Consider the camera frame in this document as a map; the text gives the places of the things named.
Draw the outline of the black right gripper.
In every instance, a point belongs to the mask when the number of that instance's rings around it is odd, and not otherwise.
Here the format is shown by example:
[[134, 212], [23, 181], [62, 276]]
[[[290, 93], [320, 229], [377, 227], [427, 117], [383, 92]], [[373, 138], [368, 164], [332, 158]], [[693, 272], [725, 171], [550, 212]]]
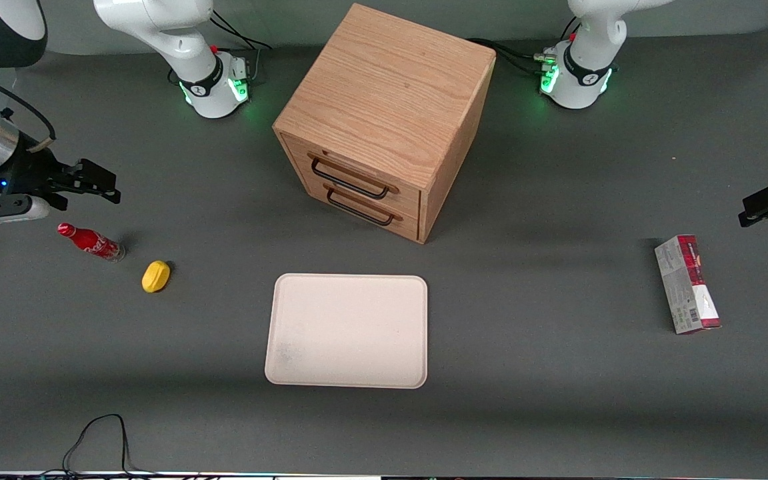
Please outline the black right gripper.
[[0, 164], [0, 222], [34, 221], [52, 209], [67, 210], [62, 193], [97, 195], [120, 204], [116, 180], [114, 173], [87, 159], [77, 162], [74, 177], [73, 167], [56, 160], [48, 149], [31, 154], [18, 148]]

